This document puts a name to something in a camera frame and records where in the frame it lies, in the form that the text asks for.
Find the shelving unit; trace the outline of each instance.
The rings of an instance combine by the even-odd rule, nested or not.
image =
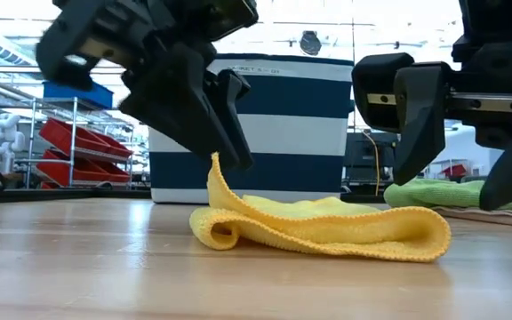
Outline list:
[[[37,166],[41,166],[42,164],[54,164],[54,165],[65,165],[68,168],[68,183],[61,183],[61,181],[56,181],[53,177],[49,177],[49,174],[41,172],[39,173],[45,175],[49,181],[52,183],[57,183],[62,187],[69,188],[77,188],[77,187],[93,187],[102,182],[106,182],[104,180],[95,181],[95,180],[77,180],[75,179],[75,168],[76,168],[76,160],[78,159],[88,159],[92,161],[102,161],[114,164],[126,164],[126,168],[128,168],[128,181],[127,182],[116,182],[116,181],[108,181],[114,187],[132,187],[132,152],[128,151],[124,146],[118,143],[118,146],[110,146],[107,143],[106,148],[103,150],[94,150],[91,148],[81,148],[76,144],[77,132],[90,132],[84,128],[78,126],[78,124],[86,124],[91,128],[98,128],[99,126],[104,125],[121,125],[125,126],[129,129],[131,138],[130,141],[133,141],[133,131],[134,127],[132,124],[129,124],[125,121],[120,121],[119,119],[115,119],[111,115],[105,112],[98,112],[92,110],[92,106],[78,98],[73,99],[38,99],[31,98],[30,100],[25,99],[22,101],[18,101],[16,105],[0,105],[0,109],[30,109],[32,111],[31,119],[30,119],[30,134],[29,134],[29,144],[28,144],[28,157],[24,159],[16,159],[15,163],[24,163],[27,164],[28,172],[26,175],[26,186],[29,186],[30,183],[30,175],[33,170],[33,164]],[[43,115],[48,118],[48,120],[37,120],[37,112],[40,115]],[[58,146],[56,143],[49,141],[50,144],[60,150],[60,152],[66,157],[61,159],[56,158],[41,158],[34,159],[33,148],[34,141],[36,138],[36,124],[44,123],[45,125],[48,122],[59,121],[64,124],[68,124],[69,131],[69,142],[68,144],[61,143]],[[101,135],[106,137],[105,135],[97,132],[90,132],[90,134]],[[109,142],[114,144],[115,141],[109,137]],[[126,150],[128,152],[127,156],[121,156],[116,154],[110,154],[108,152],[108,148],[118,148],[122,150]]]

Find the blue and white striped container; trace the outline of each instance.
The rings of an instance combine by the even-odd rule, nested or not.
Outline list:
[[[225,173],[233,191],[284,202],[339,196],[353,62],[223,54],[211,70],[224,68],[246,76],[252,86],[236,109],[254,166]],[[149,151],[156,203],[208,202],[210,164],[154,130]]]

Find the label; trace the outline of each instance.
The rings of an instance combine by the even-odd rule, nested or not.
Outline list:
[[[248,66],[233,66],[230,68],[233,71],[238,72],[239,74],[280,76],[284,73],[283,70],[276,69],[276,68],[248,67]]]

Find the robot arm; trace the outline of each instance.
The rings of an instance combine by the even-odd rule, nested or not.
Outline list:
[[[212,42],[258,21],[254,0],[53,0],[61,8],[36,48],[47,80],[90,90],[100,60],[125,69],[119,109],[206,159],[246,169],[252,156],[236,116],[250,90],[231,70],[207,71]]]
[[[415,63],[406,53],[369,56],[353,71],[356,106],[372,128],[401,134],[395,183],[421,172],[445,147],[444,120],[476,128],[476,142],[504,149],[480,206],[512,202],[512,1],[460,0],[464,35],[453,45],[461,71]]]

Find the yellow cable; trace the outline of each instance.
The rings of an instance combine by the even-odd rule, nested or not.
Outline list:
[[[377,143],[371,138],[371,136],[367,132],[363,132],[364,136],[371,141],[372,146],[374,147],[374,162],[377,168],[377,187],[374,189],[374,195],[379,195],[379,186],[380,186],[380,168],[379,168],[379,150],[377,149]]]

